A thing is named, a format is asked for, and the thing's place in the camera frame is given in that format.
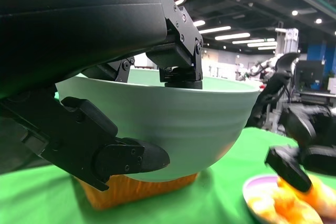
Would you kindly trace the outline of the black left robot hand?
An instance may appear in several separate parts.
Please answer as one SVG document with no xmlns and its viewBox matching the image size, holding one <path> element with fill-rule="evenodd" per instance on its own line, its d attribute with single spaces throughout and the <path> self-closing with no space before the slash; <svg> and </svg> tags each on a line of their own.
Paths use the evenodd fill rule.
<svg viewBox="0 0 336 224">
<path fill-rule="evenodd" d="M 112 62 L 146 53 L 166 87 L 202 88 L 202 36 L 174 0 L 1 0 L 1 116 L 26 129 L 33 153 L 105 191 L 112 175 L 170 163 L 161 147 L 118 138 L 93 103 L 55 99 L 81 72 L 115 80 Z"/>
</svg>

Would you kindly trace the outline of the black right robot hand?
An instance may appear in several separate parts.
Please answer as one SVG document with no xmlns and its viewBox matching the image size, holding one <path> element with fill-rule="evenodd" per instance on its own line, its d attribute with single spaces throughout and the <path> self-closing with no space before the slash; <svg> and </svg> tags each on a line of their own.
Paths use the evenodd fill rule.
<svg viewBox="0 0 336 224">
<path fill-rule="evenodd" d="M 251 111 L 246 127 L 261 128 L 266 123 L 266 107 L 279 101 L 293 79 L 291 65 L 298 53 L 281 56 L 275 64 L 275 73 L 260 93 Z M 287 103 L 278 123 L 298 146 L 269 148 L 265 163 L 295 189 L 308 192 L 312 180 L 306 171 L 335 176 L 335 109 L 320 105 Z"/>
</svg>

